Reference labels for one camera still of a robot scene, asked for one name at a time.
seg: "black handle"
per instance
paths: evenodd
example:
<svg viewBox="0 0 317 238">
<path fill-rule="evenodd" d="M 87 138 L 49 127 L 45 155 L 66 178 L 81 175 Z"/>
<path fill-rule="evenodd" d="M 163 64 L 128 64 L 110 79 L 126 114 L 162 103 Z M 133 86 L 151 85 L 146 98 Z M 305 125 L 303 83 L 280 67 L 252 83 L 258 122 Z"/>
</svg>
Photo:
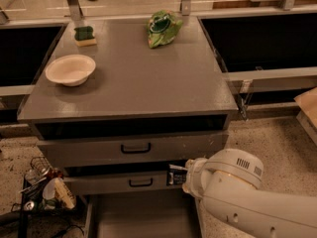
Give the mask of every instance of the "black handle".
<svg viewBox="0 0 317 238">
<path fill-rule="evenodd" d="M 150 182 L 148 183 L 143 183 L 143 184 L 133 184 L 133 181 L 129 179 L 129 186 L 131 187 L 138 187 L 138 186 L 151 186 L 153 184 L 153 179 L 150 179 Z"/>
<path fill-rule="evenodd" d="M 142 149 L 131 149 L 128 150 L 127 147 L 125 145 L 121 145 L 121 152 L 123 154 L 145 154 L 148 153 L 151 150 L 151 143 L 148 143 L 145 147 L 143 147 Z"/>
</svg>

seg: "metal table surface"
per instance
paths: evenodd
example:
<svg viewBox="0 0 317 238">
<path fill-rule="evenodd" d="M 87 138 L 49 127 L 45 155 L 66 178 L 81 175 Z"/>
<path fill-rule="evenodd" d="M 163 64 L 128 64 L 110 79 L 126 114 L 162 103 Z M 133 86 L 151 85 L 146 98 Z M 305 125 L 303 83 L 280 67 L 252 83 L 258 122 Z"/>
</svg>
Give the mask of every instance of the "metal table surface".
<svg viewBox="0 0 317 238">
<path fill-rule="evenodd" d="M 77 87 L 49 82 L 43 73 L 20 109 L 20 122 L 173 117 L 230 113 L 236 103 L 196 17 L 183 17 L 170 45 L 148 47 L 147 19 L 86 21 L 96 46 L 78 47 L 69 23 L 49 61 L 82 54 L 96 70 Z"/>
</svg>

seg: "green snack bag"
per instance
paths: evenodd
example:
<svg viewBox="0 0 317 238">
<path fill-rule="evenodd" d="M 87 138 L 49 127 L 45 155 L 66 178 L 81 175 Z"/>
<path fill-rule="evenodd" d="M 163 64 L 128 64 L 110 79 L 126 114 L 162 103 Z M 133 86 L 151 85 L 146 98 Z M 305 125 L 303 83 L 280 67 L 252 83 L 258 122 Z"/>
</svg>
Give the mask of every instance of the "green snack bag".
<svg viewBox="0 0 317 238">
<path fill-rule="evenodd" d="M 172 11 L 161 10 L 154 13 L 148 21 L 148 41 L 151 49 L 171 43 L 182 26 Z"/>
</svg>

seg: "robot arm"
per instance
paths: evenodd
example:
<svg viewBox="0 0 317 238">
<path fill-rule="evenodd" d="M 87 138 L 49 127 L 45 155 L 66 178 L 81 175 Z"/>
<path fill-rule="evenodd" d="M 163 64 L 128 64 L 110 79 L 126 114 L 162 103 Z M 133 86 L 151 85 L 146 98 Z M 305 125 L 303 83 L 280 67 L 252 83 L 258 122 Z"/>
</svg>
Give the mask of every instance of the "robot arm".
<svg viewBox="0 0 317 238">
<path fill-rule="evenodd" d="M 186 164 L 183 190 L 216 218 L 258 238 L 317 237 L 317 198 L 259 190 L 263 163 L 226 149 Z"/>
</svg>

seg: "concrete floor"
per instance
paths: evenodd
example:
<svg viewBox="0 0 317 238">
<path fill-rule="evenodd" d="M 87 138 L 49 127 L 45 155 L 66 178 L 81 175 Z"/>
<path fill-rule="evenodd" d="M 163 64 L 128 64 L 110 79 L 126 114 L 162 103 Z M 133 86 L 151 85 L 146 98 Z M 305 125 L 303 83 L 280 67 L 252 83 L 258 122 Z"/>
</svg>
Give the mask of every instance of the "concrete floor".
<svg viewBox="0 0 317 238">
<path fill-rule="evenodd" d="M 227 148 L 238 148 L 259 157 L 264 163 L 263 190 L 317 196 L 317 147 L 298 123 L 298 109 L 279 112 L 250 112 L 250 120 L 234 120 L 229 128 Z M 20 202 L 20 189 L 30 160 L 41 155 L 37 138 L 25 125 L 1 126 L 0 133 L 0 214 Z M 253 237 L 210 216 L 201 207 L 206 238 Z M 66 221 L 83 225 L 82 216 L 31 219 L 28 237 L 52 237 L 67 226 Z M 18 224 L 0 227 L 0 237 L 17 237 Z M 81 237 L 79 229 L 64 237 Z"/>
</svg>

